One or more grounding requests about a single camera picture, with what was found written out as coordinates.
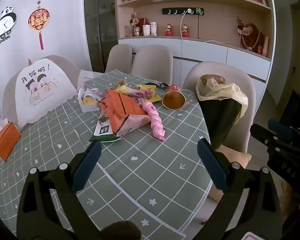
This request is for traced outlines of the yellow potato chips bag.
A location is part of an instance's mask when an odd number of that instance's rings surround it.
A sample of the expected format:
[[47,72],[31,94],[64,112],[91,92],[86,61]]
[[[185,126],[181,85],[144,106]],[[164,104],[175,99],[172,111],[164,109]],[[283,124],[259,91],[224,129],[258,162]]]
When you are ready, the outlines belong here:
[[155,90],[155,85],[137,85],[136,88],[130,85],[118,85],[117,88],[115,88],[115,91],[133,98],[140,105],[146,101],[151,103],[160,101],[161,97]]

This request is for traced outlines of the red doll figurine right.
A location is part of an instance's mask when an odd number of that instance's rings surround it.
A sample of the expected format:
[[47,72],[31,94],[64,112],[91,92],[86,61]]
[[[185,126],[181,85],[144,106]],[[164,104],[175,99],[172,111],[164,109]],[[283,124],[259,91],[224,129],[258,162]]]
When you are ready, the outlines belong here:
[[189,28],[186,24],[184,24],[182,27],[181,27],[181,36],[182,37],[189,37]]

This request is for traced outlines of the green checkered tablecloth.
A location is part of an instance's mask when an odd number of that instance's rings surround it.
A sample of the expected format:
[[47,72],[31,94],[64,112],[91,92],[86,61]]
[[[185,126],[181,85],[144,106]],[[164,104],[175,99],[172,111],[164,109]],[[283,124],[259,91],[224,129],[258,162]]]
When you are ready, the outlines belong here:
[[[175,111],[155,103],[164,141],[155,139],[145,125],[102,144],[101,157],[77,194],[99,229],[130,220],[143,239],[189,239],[186,228],[205,202],[212,181],[197,154],[197,142],[209,136],[205,120],[195,94],[183,94],[185,105]],[[0,159],[0,218],[12,232],[29,170],[53,170],[83,152],[99,116],[83,113],[78,98],[72,98],[23,128],[8,160]]]

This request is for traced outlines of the red gold paper cup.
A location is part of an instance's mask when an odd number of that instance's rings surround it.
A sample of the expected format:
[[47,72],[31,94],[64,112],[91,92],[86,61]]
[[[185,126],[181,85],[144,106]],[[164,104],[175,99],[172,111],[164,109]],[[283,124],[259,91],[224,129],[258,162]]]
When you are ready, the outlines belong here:
[[181,109],[186,102],[186,98],[181,89],[176,85],[168,86],[162,98],[162,104],[170,110]]

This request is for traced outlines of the white cup pair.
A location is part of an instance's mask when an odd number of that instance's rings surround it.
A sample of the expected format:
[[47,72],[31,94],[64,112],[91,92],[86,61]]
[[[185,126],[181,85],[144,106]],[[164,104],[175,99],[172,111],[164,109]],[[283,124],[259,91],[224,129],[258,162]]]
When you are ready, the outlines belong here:
[[157,23],[151,22],[142,26],[143,36],[157,36]]

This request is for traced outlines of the beige chair middle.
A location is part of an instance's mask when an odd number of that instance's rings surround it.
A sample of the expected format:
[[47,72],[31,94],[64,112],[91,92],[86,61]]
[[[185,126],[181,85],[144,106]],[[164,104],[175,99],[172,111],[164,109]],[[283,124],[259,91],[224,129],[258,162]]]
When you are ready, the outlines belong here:
[[161,45],[142,47],[134,57],[131,73],[171,85],[173,79],[172,52],[166,46]]

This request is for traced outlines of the orange snack bag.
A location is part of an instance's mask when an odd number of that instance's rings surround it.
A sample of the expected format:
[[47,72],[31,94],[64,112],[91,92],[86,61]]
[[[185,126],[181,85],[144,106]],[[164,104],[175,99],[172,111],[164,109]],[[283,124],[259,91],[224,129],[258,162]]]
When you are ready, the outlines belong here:
[[108,89],[98,105],[109,118],[115,136],[122,137],[150,122],[150,117],[137,102],[122,93]]

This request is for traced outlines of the pink caterpillar toy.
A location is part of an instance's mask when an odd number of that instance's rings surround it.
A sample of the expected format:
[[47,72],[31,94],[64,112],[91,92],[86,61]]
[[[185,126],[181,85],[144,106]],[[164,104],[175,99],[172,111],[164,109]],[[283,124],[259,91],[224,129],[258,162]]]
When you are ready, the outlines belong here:
[[153,136],[160,141],[165,140],[165,130],[162,125],[161,117],[159,116],[159,112],[153,105],[153,103],[149,101],[145,101],[142,104],[142,109],[147,113],[150,117],[151,129],[153,132]]

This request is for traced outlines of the beige chair near bin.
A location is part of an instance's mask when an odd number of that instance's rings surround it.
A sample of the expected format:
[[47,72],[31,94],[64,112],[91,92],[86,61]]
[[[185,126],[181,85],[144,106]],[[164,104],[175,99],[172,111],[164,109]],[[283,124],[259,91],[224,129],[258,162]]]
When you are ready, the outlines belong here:
[[196,92],[198,79],[204,74],[220,75],[228,83],[235,83],[248,97],[249,104],[245,115],[235,124],[224,141],[224,145],[238,152],[247,153],[250,138],[250,126],[253,124],[256,107],[256,92],[248,74],[235,67],[218,62],[201,62],[196,64],[186,76],[183,89]]

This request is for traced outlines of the red doll figurine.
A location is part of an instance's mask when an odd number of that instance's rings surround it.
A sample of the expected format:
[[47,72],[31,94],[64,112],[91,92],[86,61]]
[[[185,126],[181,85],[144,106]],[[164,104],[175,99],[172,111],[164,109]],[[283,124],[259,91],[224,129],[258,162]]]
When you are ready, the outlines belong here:
[[172,35],[173,35],[173,33],[172,33],[172,27],[171,27],[170,24],[168,24],[166,26],[166,29],[165,29],[165,36],[172,36]]
[[189,37],[189,28],[186,24],[184,24],[182,27],[181,27],[181,36],[182,37]]

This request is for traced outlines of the green white milk carton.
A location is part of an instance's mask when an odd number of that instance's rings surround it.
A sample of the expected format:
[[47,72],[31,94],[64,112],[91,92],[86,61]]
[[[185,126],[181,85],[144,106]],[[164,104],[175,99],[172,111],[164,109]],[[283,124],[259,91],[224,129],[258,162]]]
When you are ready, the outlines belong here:
[[89,139],[90,142],[93,142],[95,140],[98,140],[100,142],[116,142],[118,140],[121,140],[120,137],[114,135],[109,117],[104,112],[104,110],[101,111],[94,133]]

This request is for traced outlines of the panda wall clock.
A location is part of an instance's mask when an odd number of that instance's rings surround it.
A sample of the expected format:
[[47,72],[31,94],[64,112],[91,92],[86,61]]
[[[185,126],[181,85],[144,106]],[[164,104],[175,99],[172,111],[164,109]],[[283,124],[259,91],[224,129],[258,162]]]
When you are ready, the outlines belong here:
[[17,15],[13,7],[6,7],[1,12],[0,18],[0,44],[10,38],[10,33],[15,25]]

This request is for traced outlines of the black power strip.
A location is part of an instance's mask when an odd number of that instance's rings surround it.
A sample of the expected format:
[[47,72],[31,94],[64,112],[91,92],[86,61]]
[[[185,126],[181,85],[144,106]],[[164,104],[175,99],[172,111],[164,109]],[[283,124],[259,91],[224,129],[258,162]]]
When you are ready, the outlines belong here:
[[162,8],[162,14],[163,15],[198,15],[203,16],[204,15],[204,9],[203,8],[182,8],[182,7],[176,7],[176,8]]

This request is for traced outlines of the white yellow paper box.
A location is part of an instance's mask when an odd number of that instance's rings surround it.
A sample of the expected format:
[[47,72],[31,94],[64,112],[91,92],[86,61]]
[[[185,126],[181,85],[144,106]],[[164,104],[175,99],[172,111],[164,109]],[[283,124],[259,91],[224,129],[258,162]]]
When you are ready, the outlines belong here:
[[78,101],[83,113],[96,112],[100,110],[98,103],[106,96],[104,90],[97,88],[80,88],[78,91]]

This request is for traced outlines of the red doll figurine left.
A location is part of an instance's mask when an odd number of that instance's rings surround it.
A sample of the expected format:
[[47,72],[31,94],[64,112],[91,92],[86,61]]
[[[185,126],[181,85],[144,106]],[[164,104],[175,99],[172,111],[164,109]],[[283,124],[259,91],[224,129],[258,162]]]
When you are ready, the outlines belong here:
[[165,36],[172,36],[172,35],[173,35],[173,33],[172,33],[172,27],[171,27],[170,24],[168,24],[166,26],[166,29],[165,29]]

